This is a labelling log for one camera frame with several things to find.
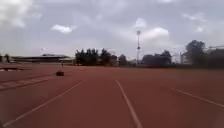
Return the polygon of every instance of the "sky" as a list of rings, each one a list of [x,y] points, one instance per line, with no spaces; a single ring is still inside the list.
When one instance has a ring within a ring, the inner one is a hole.
[[[74,56],[108,49],[136,57],[185,51],[192,40],[223,45],[223,0],[0,0],[0,53]]]

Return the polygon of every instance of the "running track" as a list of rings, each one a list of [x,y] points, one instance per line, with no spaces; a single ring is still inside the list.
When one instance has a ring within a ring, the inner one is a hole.
[[[223,71],[65,69],[75,71],[0,92],[4,127],[224,127]]]

